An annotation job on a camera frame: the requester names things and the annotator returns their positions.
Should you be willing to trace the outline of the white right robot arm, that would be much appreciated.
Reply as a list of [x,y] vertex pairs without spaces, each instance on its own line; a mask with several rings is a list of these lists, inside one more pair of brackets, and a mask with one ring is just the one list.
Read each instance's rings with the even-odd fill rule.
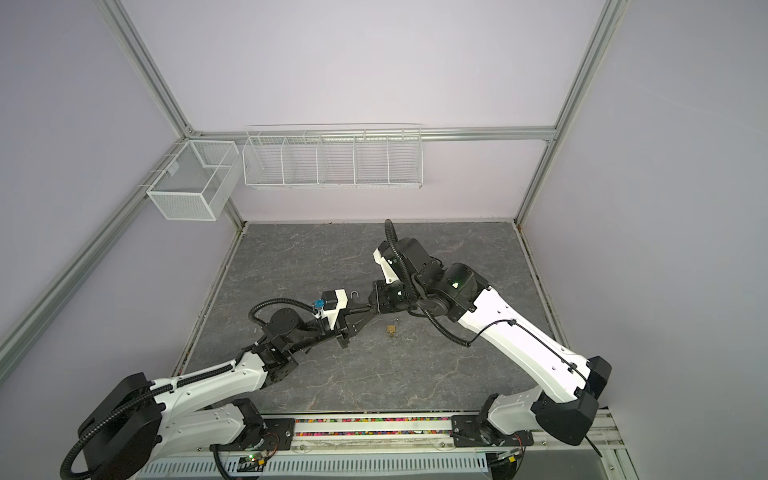
[[402,288],[399,300],[431,319],[445,316],[483,339],[535,382],[514,395],[492,394],[477,422],[493,439],[542,430],[562,443],[586,439],[612,367],[600,356],[586,358],[561,345],[522,314],[471,267],[444,267],[413,238],[382,242],[373,253],[385,280]]

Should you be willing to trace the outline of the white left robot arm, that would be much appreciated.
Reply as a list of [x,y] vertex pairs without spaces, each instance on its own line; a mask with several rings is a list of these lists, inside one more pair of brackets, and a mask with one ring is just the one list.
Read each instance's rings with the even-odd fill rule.
[[249,318],[262,335],[234,359],[171,378],[137,373],[121,380],[79,427],[60,477],[130,479],[154,460],[197,447],[213,453],[219,470],[226,450],[277,451],[281,434],[247,393],[287,377],[299,352],[327,340],[348,345],[379,314],[372,304],[340,301],[278,298],[254,306]]

